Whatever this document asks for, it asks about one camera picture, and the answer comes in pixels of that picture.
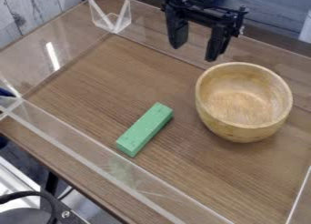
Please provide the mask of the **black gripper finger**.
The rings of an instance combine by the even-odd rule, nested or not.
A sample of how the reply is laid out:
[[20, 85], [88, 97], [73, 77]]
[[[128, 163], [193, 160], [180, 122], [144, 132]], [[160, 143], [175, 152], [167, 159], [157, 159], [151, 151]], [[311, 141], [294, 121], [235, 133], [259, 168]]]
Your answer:
[[171, 6], [165, 8], [165, 18], [169, 44], [173, 49], [179, 49], [188, 40], [188, 22], [183, 13]]
[[224, 53], [231, 41], [231, 30], [224, 25], [215, 25], [211, 29], [211, 37], [207, 46], [205, 60], [213, 62]]

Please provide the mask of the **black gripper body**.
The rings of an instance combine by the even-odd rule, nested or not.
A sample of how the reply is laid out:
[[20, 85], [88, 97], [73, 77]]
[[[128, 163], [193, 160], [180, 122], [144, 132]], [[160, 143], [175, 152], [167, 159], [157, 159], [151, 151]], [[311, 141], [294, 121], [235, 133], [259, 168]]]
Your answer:
[[171, 6], [183, 13], [187, 22], [192, 21], [205, 27], [224, 25], [231, 36], [243, 32], [244, 16], [250, 9], [244, 5], [227, 5], [225, 0], [164, 0], [161, 11]]

